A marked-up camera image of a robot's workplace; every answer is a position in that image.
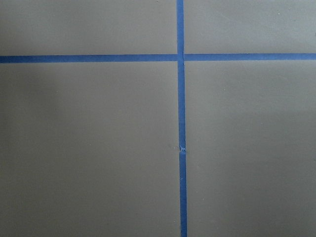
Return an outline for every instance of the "blue painter's tape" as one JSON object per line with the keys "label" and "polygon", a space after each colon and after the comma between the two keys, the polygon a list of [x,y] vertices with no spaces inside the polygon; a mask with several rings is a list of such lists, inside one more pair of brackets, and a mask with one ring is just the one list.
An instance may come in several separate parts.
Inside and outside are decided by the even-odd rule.
{"label": "blue painter's tape", "polygon": [[177,54],[0,56],[0,63],[160,62],[177,61]]}
{"label": "blue painter's tape", "polygon": [[185,54],[185,61],[316,60],[316,53]]}
{"label": "blue painter's tape", "polygon": [[179,116],[179,170],[181,237],[187,237],[187,168],[186,168],[186,111],[184,68],[184,3],[177,0],[178,48],[178,116]]}

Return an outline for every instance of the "blue tape strip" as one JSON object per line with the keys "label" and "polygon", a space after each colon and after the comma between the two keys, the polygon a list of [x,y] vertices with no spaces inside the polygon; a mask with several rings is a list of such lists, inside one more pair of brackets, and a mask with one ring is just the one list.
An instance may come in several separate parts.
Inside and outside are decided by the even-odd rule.
{"label": "blue tape strip", "polygon": [[177,61],[177,54],[0,56],[0,63],[159,62]]}
{"label": "blue tape strip", "polygon": [[185,69],[184,69],[184,6],[177,0],[178,40],[178,116],[179,116],[179,170],[180,170],[180,221],[181,237],[187,237],[187,169],[185,124]]}
{"label": "blue tape strip", "polygon": [[185,61],[316,60],[316,53],[185,54]]}

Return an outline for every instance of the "vertical tape strip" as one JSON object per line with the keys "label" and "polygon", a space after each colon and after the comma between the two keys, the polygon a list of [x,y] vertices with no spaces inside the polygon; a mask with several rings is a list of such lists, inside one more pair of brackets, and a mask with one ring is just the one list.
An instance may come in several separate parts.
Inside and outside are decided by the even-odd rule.
{"label": "vertical tape strip", "polygon": [[178,107],[179,107],[179,170],[180,170],[180,220],[181,237],[187,237],[187,169],[185,124],[185,75],[184,75],[184,6],[177,0],[178,41]]}

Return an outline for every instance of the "gray painted surface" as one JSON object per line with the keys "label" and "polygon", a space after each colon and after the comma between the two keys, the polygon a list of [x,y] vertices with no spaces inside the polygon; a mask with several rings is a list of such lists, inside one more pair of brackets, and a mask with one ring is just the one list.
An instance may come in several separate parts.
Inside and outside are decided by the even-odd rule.
{"label": "gray painted surface", "polygon": [[316,236],[316,62],[187,62],[188,236]]}
{"label": "gray painted surface", "polygon": [[313,0],[185,1],[186,53],[315,53]]}
{"label": "gray painted surface", "polygon": [[0,55],[176,53],[175,0],[1,0]]}
{"label": "gray painted surface", "polygon": [[176,68],[0,65],[0,235],[179,236]]}

